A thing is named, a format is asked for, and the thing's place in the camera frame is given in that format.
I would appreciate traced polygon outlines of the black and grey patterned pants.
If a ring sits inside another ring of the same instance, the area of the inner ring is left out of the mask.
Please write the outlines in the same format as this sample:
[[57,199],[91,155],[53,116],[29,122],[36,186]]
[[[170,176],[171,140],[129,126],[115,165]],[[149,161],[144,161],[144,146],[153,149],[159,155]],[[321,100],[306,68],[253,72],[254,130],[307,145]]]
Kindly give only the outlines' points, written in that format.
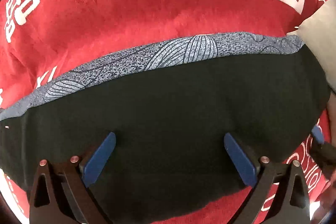
[[112,132],[89,187],[113,223],[184,215],[244,184],[224,135],[287,159],[325,110],[330,88],[297,36],[248,32],[171,39],[110,53],[1,112],[1,169],[29,192],[38,162],[64,162]]

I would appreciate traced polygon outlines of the red blanket with white characters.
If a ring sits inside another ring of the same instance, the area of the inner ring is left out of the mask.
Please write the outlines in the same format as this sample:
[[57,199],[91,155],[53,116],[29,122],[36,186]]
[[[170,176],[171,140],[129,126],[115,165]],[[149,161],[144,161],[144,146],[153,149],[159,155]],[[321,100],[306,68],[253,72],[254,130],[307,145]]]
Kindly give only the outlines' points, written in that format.
[[[121,50],[234,32],[296,36],[288,33],[326,1],[1,0],[1,112],[64,73]],[[315,124],[335,147],[335,90],[329,88]],[[330,180],[323,175],[309,155],[312,141],[310,130],[284,161],[257,156],[247,144],[259,160],[255,186],[151,223],[335,223],[335,171]],[[82,159],[100,144],[64,162],[40,160],[29,192],[11,178],[27,195],[29,223],[113,223],[81,178]]]

